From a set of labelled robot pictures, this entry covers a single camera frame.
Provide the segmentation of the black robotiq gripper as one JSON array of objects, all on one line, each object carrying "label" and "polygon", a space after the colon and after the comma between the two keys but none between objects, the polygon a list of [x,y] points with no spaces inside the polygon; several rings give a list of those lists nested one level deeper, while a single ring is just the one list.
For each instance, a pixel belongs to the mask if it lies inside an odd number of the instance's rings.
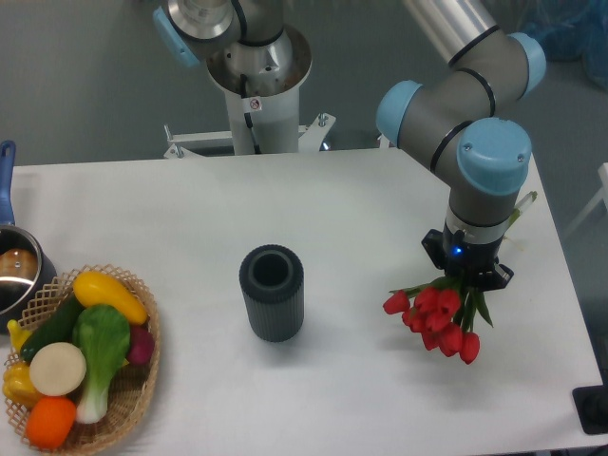
[{"label": "black robotiq gripper", "polygon": [[514,275],[498,259],[502,241],[500,237],[490,243],[471,243],[461,230],[451,233],[445,226],[442,232],[429,230],[422,245],[434,266],[446,276],[461,278],[477,291],[494,291],[504,289]]}]

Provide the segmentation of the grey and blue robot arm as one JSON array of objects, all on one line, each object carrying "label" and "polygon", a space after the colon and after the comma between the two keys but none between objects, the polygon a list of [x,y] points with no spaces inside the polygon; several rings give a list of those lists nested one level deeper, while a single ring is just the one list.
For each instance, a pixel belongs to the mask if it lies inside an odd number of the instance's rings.
[{"label": "grey and blue robot arm", "polygon": [[[379,132],[450,189],[444,228],[423,241],[433,264],[479,291],[504,288],[498,260],[531,157],[531,141],[499,110],[542,80],[540,44],[505,34],[478,1],[409,1],[407,9],[450,67],[427,89],[392,87],[376,111]],[[164,1],[158,34],[187,67],[205,64],[223,91],[239,155],[295,152],[299,89],[312,55],[279,1]]]}]

